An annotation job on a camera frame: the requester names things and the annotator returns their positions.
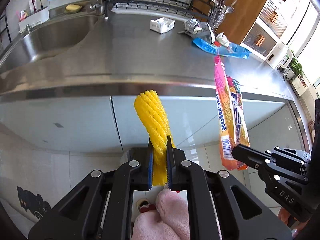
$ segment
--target yellow foam net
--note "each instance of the yellow foam net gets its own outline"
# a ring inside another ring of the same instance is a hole
[[[134,108],[150,136],[153,145],[153,176],[152,185],[163,186],[167,182],[167,136],[172,135],[167,114],[162,103],[153,90],[141,93],[134,101]]]

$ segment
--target kitchen sink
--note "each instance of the kitchen sink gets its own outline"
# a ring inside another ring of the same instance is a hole
[[[97,20],[95,15],[75,14],[49,20],[29,34],[24,32],[0,58],[0,73],[64,52],[79,43]]]

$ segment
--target orange wrapper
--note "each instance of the orange wrapper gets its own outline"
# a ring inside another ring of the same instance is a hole
[[[226,76],[219,56],[214,58],[214,79],[220,127],[220,157],[228,170],[246,170],[244,163],[232,157],[232,149],[238,144],[250,146],[247,127],[244,122],[242,95],[238,82]]]

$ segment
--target cat decal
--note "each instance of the cat decal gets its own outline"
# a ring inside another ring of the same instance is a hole
[[[41,219],[44,214],[51,209],[49,203],[47,201],[43,201],[40,194],[35,195],[18,186],[17,190],[20,206],[23,207],[26,212],[30,210],[36,218]]]

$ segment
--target pink fuzzy clothing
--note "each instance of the pink fuzzy clothing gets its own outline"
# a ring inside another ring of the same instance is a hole
[[[156,207],[137,217],[132,240],[190,240],[188,204],[178,193],[164,189]]]

